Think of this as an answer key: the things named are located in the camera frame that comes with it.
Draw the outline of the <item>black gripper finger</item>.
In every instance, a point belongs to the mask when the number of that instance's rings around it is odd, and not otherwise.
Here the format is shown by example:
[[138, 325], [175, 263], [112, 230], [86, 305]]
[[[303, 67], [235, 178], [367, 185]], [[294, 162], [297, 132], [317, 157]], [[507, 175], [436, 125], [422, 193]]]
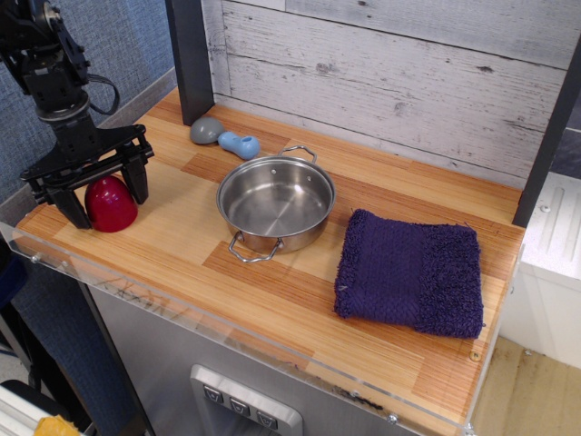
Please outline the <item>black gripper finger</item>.
[[50, 188], [49, 197], [57, 209], [78, 229], [91, 229], [90, 219], [76, 193], [70, 188]]
[[143, 158], [135, 156], [124, 163], [122, 175], [133, 199], [138, 204], [144, 204], [149, 197], [149, 187]]

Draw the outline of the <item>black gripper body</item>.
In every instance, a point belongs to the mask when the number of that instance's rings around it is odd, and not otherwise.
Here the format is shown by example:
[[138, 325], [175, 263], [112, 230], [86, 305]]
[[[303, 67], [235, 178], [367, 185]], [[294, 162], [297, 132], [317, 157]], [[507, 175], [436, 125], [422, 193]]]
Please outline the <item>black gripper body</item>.
[[74, 190], [102, 176], [122, 172], [123, 164], [135, 156], [141, 156], [145, 165], [153, 157], [141, 124], [101, 129], [94, 125], [88, 109], [81, 106], [35, 111], [56, 138], [53, 149], [21, 173], [40, 203], [49, 200], [50, 188]]

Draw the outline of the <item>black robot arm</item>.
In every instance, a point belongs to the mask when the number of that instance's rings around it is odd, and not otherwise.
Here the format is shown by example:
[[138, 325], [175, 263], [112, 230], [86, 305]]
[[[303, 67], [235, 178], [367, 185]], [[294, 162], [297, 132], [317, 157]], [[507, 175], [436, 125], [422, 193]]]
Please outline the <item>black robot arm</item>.
[[153, 149], [146, 129], [95, 126], [89, 113], [94, 105], [84, 88], [104, 79], [88, 73], [84, 49], [70, 36], [58, 8], [47, 1], [2, 2], [1, 60], [55, 135], [53, 149], [21, 174], [38, 203], [55, 205], [75, 227], [89, 229], [75, 191], [116, 172], [138, 204], [148, 199], [145, 165]]

